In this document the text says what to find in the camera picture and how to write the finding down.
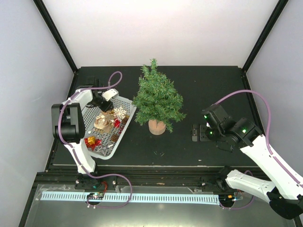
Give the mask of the white plastic basket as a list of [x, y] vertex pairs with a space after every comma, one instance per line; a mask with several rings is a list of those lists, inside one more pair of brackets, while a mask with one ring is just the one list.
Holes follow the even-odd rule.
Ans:
[[113, 109], [86, 106], [83, 111], [85, 147], [92, 157], [103, 160], [114, 155], [136, 111], [127, 98], [116, 96], [110, 102]]

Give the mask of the small green christmas tree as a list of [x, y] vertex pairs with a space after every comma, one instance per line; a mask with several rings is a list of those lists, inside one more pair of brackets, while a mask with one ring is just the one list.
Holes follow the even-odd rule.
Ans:
[[158, 71], [155, 58], [151, 59], [150, 65], [143, 65], [141, 71], [139, 90], [132, 101], [132, 105], [138, 109], [135, 122], [141, 126], [150, 120], [162, 122], [172, 133], [172, 122], [180, 122], [186, 117], [186, 114], [181, 112], [183, 97], [176, 90], [174, 81]]

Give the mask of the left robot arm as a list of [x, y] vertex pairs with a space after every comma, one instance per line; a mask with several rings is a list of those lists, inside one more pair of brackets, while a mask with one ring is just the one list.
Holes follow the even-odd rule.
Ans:
[[95, 173], [96, 162], [90, 156], [84, 141], [86, 130], [82, 111], [89, 102], [93, 101], [94, 91], [110, 90], [117, 86], [120, 81], [121, 79], [115, 84], [111, 84], [109, 79], [105, 87], [93, 85], [80, 87], [66, 101], [54, 104], [51, 108], [53, 136], [68, 149], [76, 163], [78, 173], [86, 175], [85, 183], [91, 189], [98, 188], [102, 178]]

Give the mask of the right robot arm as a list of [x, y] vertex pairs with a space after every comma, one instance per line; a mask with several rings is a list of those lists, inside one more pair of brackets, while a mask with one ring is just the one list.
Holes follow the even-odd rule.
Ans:
[[267, 144], [262, 130], [246, 118], [237, 122], [219, 104], [202, 111], [205, 126], [193, 129], [194, 141], [213, 141], [222, 150], [240, 150], [253, 160], [269, 180], [262, 180], [225, 166], [213, 180], [220, 191], [245, 191], [267, 202], [271, 209], [285, 219], [303, 213], [303, 178]]

